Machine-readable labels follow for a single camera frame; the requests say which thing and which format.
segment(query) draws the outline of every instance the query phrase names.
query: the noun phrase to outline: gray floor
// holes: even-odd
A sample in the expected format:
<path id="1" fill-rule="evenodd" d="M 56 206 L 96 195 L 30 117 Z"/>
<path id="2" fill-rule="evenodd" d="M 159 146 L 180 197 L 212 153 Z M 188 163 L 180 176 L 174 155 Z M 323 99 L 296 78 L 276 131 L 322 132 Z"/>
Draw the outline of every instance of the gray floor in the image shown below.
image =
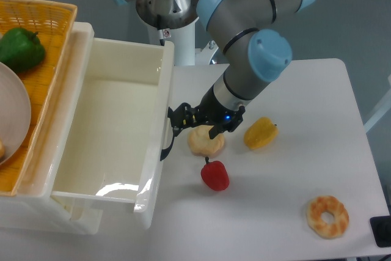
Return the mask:
<path id="1" fill-rule="evenodd" d="M 112 0 L 53 1 L 76 4 L 77 21 L 91 23 L 96 37 L 148 42 L 134 3 L 118 7 Z M 196 29 L 196 47 L 204 47 L 210 37 L 199 23 Z M 346 64 L 365 123 L 390 88 L 391 0 L 317 0 L 299 14 L 279 20 L 273 29 L 291 43 L 294 59 L 336 57 Z M 391 185 L 390 129 L 391 111 L 368 133 L 384 186 Z"/>

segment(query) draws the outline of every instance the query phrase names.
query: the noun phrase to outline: toy donut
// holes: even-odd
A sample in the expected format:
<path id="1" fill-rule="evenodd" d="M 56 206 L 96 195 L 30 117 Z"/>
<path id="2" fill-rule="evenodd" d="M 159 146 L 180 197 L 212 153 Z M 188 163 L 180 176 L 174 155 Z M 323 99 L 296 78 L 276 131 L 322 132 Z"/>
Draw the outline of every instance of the toy donut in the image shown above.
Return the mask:
<path id="1" fill-rule="evenodd" d="M 327 223 L 321 217 L 323 212 L 329 212 L 334 222 Z M 349 225 L 349 214 L 343 204 L 333 196 L 319 196 L 307 207 L 308 225 L 323 238 L 337 238 L 345 232 Z"/>
<path id="2" fill-rule="evenodd" d="M 196 155 L 213 156 L 224 146 L 224 135 L 218 134 L 213 140 L 209 138 L 212 125 L 200 125 L 194 128 L 188 136 L 191 152 Z"/>

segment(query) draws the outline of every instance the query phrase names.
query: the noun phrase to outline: orange woven basket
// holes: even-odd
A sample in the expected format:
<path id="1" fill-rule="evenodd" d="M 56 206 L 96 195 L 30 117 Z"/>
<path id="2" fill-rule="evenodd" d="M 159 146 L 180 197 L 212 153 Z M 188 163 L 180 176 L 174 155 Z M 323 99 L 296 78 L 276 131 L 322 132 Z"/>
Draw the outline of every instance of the orange woven basket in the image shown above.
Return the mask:
<path id="1" fill-rule="evenodd" d="M 38 32 L 46 50 L 40 65 L 18 75 L 30 97 L 31 123 L 21 147 L 0 166 L 0 196 L 16 194 L 31 161 L 76 14 L 77 7 L 72 4 L 45 0 L 0 0 L 0 33 L 15 27 Z"/>

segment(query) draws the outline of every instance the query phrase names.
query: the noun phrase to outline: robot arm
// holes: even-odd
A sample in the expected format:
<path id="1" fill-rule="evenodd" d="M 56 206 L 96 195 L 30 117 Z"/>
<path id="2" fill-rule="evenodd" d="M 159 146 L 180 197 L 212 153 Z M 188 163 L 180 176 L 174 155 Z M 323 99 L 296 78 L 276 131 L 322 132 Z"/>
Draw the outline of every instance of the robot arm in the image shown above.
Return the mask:
<path id="1" fill-rule="evenodd" d="M 182 130 L 213 125 L 210 138 L 232 132 L 243 121 L 247 106 L 276 80 L 292 60 L 289 43 L 277 32 L 259 28 L 277 18 L 296 13 L 315 0 L 199 0 L 197 14 L 222 49 L 230 65 L 195 108 L 183 103 L 169 108 L 173 141 L 163 150 L 164 159 Z"/>

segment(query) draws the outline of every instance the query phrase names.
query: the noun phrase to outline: black cable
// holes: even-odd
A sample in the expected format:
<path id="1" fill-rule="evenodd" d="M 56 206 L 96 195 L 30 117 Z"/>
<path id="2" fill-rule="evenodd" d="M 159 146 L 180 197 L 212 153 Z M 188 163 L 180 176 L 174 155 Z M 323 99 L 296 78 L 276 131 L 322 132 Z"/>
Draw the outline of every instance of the black cable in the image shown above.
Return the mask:
<path id="1" fill-rule="evenodd" d="M 391 257 L 391 254 L 389 255 L 385 255 L 382 259 L 380 259 L 379 261 L 386 261 L 388 258 Z"/>

